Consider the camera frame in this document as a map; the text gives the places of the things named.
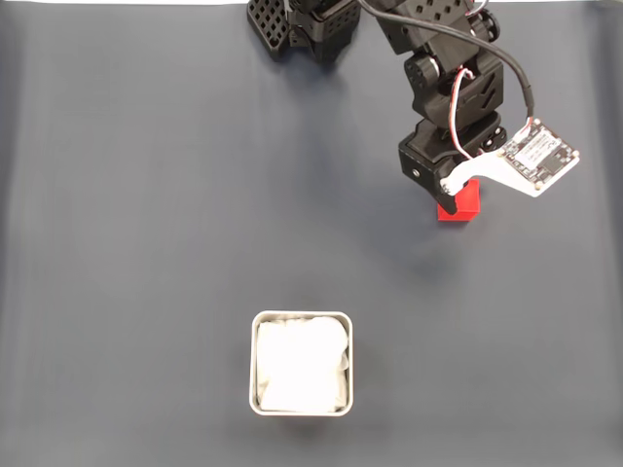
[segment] red block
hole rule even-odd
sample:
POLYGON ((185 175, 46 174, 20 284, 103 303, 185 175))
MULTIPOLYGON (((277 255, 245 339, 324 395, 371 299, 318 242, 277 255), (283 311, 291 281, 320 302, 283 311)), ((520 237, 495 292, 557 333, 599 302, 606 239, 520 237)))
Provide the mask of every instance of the red block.
POLYGON ((455 196, 457 214, 448 214, 437 204, 437 219, 444 222, 469 222, 480 212, 480 182, 473 178, 455 196))

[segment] red and white wire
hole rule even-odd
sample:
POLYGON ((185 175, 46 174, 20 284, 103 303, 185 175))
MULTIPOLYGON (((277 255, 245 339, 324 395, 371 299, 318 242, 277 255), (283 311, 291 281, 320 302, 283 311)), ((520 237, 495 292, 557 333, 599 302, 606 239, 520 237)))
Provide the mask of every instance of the red and white wire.
MULTIPOLYGON (((460 68, 458 70, 457 76, 455 77, 455 83, 452 86, 452 96, 450 99, 450 114, 448 116, 448 126, 450 128, 450 135, 452 137, 452 142, 455 145, 457 151, 459 151, 466 159, 474 159, 467 151, 463 149, 460 145, 460 141, 458 140, 457 135, 457 107, 458 107, 458 94, 460 93, 460 83, 463 81, 464 77, 467 77, 470 80, 474 79, 474 74, 468 68, 460 68)), ((529 117, 526 121, 526 124, 522 129, 520 129, 515 138, 518 140, 524 139, 527 135, 526 131, 530 131, 530 127, 532 122, 534 121, 533 117, 529 117)))
POLYGON ((463 149, 458 141, 457 135, 457 106, 458 106, 458 93, 460 92, 460 83, 463 81, 463 77, 467 76, 470 80, 474 79, 474 74, 468 68, 460 68, 455 78, 455 83, 452 86, 452 96, 450 99, 450 114, 448 115, 448 127, 450 128, 450 135, 452 142, 461 154, 467 159, 474 159, 471 155, 463 149))

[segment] metal container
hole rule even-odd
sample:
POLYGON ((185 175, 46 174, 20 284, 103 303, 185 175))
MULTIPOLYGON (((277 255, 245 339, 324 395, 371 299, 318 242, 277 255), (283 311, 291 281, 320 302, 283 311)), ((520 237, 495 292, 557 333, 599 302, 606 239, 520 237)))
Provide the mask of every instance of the metal container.
POLYGON ((251 328, 251 374, 249 379, 249 405, 254 412, 259 415, 269 416, 344 416, 352 407, 352 322, 350 318, 340 311, 262 311, 255 319, 251 328), (347 374, 347 405, 338 412, 330 413, 304 413, 304 412, 268 412, 263 411, 257 400, 257 372, 256 372, 256 351, 257 351, 257 331, 261 323, 265 321, 276 321, 278 319, 312 319, 317 317, 331 317, 342 323, 348 335, 348 369, 347 374))

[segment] white tissue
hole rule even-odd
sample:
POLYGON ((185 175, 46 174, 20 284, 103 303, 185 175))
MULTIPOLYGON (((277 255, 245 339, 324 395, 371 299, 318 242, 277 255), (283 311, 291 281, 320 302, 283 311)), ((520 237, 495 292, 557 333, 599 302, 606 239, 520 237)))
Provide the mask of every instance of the white tissue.
POLYGON ((269 321, 257 333, 263 411, 328 413, 347 404, 347 332, 335 318, 269 321))

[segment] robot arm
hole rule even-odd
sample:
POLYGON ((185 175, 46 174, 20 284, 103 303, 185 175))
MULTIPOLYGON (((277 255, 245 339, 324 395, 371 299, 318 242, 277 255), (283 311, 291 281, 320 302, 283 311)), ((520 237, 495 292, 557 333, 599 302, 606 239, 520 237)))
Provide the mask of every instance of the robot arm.
POLYGON ((405 73, 413 109, 423 116, 398 146, 402 171, 452 214, 455 194, 471 175, 536 197, 579 154, 534 123, 526 74, 492 44, 499 37, 495 17, 484 5, 471 7, 471 0, 250 0, 247 17, 273 59, 306 47, 320 63, 335 61, 350 43, 361 8, 376 17, 394 52, 410 54, 405 73), (527 125, 512 138, 495 111, 503 101, 502 61, 517 75, 528 109, 527 125), (461 80, 466 72, 469 82, 461 80), (474 158, 481 160, 453 175, 474 158))

